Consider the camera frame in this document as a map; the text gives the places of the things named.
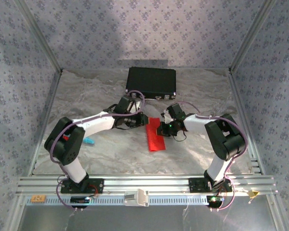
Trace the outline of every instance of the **black mounting plate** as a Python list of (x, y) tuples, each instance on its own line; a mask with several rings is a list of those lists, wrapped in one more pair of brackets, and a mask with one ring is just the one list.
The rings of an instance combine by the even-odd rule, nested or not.
[(209, 181), (205, 178), (189, 178), (188, 185), (190, 193), (214, 193), (221, 187), (223, 187), (227, 193), (232, 192), (231, 182), (228, 179), (225, 179), (225, 181), (216, 189), (210, 189)]
[[(103, 193), (104, 188), (104, 179), (87, 179), (88, 185), (94, 185), (98, 191), (98, 193)], [(62, 194), (95, 194), (95, 188), (94, 187), (87, 187), (84, 191), (81, 191), (79, 187), (77, 187), (72, 180), (64, 180), (63, 182), (64, 187), (61, 187), (61, 193)]]

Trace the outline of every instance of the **white clamp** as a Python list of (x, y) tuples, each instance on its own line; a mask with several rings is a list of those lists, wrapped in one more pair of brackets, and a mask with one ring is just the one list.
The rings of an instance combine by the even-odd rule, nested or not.
[(149, 206), (149, 191), (137, 189), (134, 191), (126, 191), (124, 193), (125, 206)]

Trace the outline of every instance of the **red cloth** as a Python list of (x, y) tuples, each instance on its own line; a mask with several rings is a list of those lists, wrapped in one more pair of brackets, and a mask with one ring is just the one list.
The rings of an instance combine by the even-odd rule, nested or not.
[(164, 137), (157, 135), (157, 128), (160, 125), (159, 118), (149, 118), (149, 124), (145, 126), (148, 136), (149, 151), (156, 152), (165, 150)]

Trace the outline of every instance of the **table surface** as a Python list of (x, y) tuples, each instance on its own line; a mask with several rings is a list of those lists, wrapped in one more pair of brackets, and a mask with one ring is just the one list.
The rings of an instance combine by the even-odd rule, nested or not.
[[(198, 106), (201, 114), (229, 113), (240, 125), (236, 104), (228, 77), (204, 69), (177, 69), (177, 96), (174, 101), (147, 101), (144, 112), (160, 117), (175, 101), (187, 101)], [(40, 146), (33, 173), (61, 174), (43, 148), (51, 130), (64, 116), (70, 119), (88, 117), (118, 103), (125, 92), (128, 69), (63, 71), (50, 112), (49, 121)], [(194, 108), (184, 106), (186, 113)], [(89, 174), (202, 174), (214, 157), (207, 134), (187, 132), (184, 142), (165, 138), (166, 150), (148, 150), (145, 127), (127, 131), (112, 129), (90, 136), (95, 145), (82, 144), (79, 160)], [(248, 153), (236, 160), (233, 173), (251, 173)]]
[(236, 197), (223, 211), (206, 206), (25, 206), (18, 231), (276, 231), (266, 196)]

